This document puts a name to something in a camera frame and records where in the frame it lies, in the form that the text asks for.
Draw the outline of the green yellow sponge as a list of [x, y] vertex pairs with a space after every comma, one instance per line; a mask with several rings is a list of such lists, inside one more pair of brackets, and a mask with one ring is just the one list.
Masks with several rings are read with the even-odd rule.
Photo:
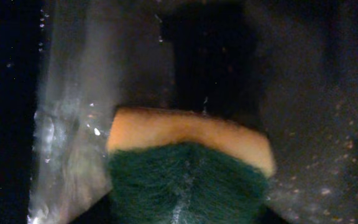
[[189, 111], [119, 108], [106, 149], [120, 223], [253, 223], [276, 171], [266, 135]]

